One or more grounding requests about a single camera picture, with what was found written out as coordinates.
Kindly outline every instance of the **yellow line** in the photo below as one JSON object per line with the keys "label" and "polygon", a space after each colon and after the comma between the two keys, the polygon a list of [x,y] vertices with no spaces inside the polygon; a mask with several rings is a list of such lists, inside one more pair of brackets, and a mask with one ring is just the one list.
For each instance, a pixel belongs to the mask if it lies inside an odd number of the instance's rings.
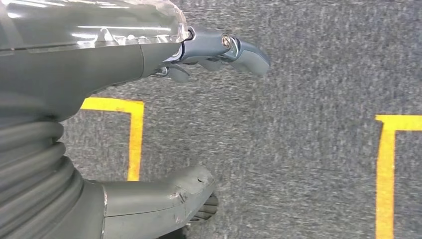
{"label": "yellow line", "polygon": [[377,160],[376,239],[394,238],[394,166],[397,131],[422,130],[422,116],[377,115],[383,122]]}
{"label": "yellow line", "polygon": [[129,168],[128,181],[139,181],[142,163],[142,130],[144,103],[112,98],[90,97],[85,99],[81,109],[130,113]]}

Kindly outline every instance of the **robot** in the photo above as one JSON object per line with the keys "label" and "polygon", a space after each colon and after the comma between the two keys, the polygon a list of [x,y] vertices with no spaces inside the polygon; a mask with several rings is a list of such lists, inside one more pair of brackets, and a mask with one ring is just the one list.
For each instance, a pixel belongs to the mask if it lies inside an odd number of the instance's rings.
{"label": "robot", "polygon": [[270,68],[238,37],[188,26],[168,0],[1,0],[0,238],[156,239],[211,216],[216,181],[203,167],[87,180],[58,140],[91,94],[149,76],[186,82],[181,65],[223,63]]}

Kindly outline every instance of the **screw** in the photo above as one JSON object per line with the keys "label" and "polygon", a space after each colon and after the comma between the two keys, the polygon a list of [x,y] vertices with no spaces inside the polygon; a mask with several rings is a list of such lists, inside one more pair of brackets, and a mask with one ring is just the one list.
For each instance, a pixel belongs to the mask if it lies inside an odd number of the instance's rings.
{"label": "screw", "polygon": [[224,34],[222,37],[223,46],[229,48],[231,46],[230,36]]}

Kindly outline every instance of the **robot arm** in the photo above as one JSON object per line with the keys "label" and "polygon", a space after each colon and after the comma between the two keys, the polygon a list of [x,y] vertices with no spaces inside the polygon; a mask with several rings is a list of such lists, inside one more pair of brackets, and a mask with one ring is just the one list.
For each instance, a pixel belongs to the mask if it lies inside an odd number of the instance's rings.
{"label": "robot arm", "polygon": [[168,0],[1,0],[0,238],[154,239],[202,218],[215,188],[190,167],[155,183],[85,180],[57,140],[108,86],[189,80],[180,65],[264,74],[268,57],[222,31],[188,27]]}

